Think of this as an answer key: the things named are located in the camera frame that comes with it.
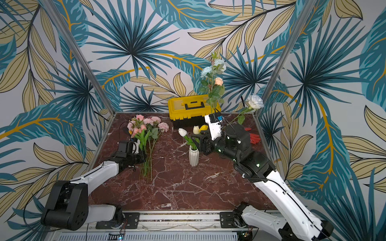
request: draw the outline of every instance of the artificial flower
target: artificial flower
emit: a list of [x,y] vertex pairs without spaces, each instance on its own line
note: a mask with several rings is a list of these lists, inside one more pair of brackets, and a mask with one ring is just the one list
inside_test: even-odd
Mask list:
[[161,132],[167,132],[169,130],[169,125],[165,122],[161,122],[158,124],[158,128]]

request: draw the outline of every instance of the dark red marble surface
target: dark red marble surface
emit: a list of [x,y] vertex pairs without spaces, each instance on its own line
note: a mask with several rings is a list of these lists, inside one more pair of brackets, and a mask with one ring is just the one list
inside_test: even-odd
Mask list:
[[[135,114],[117,114],[108,137],[103,144],[95,166],[107,160],[117,150],[119,126]],[[246,201],[257,209],[276,209],[271,201],[243,179],[233,168],[229,159],[217,153],[208,156],[200,154],[199,164],[189,164],[189,146],[185,139],[172,128],[168,114],[147,114],[159,116],[170,129],[162,133],[153,151],[153,179],[140,177],[140,170],[124,170],[95,189],[89,196],[90,204],[120,204],[124,210],[155,209],[233,209]],[[224,115],[232,120],[235,115]],[[251,127],[251,133],[258,134],[252,115],[247,115],[243,124]],[[122,130],[121,140],[129,138]],[[264,152],[261,143],[252,145],[254,150]]]

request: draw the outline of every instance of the white vase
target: white vase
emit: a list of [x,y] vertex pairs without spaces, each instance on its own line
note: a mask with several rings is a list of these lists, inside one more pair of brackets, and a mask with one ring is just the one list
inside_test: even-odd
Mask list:
[[189,146],[189,162],[192,167],[198,165],[198,155],[200,152],[197,150],[192,150],[192,147]]

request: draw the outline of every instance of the tropical leaf wallpaper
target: tropical leaf wallpaper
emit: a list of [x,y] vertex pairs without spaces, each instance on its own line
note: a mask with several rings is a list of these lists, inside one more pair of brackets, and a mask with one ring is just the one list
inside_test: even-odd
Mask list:
[[[53,2],[115,111],[199,94],[213,51],[222,110],[238,111],[265,91],[306,0]],[[386,239],[385,8],[316,0],[259,117],[277,169],[336,240]],[[0,1],[0,28],[0,230],[39,240],[23,208],[43,230],[50,183],[85,172],[111,113],[39,0]]]
[[386,240],[386,2],[317,0],[261,113],[289,187],[334,240]]

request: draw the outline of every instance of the black mounting plate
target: black mounting plate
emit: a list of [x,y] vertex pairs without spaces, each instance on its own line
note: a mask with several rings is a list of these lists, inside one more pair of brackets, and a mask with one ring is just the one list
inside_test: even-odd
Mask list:
[[[125,219],[127,219],[124,229],[137,229],[139,221],[139,212],[123,212]],[[115,226],[115,221],[100,221],[96,223],[95,229],[111,229]]]

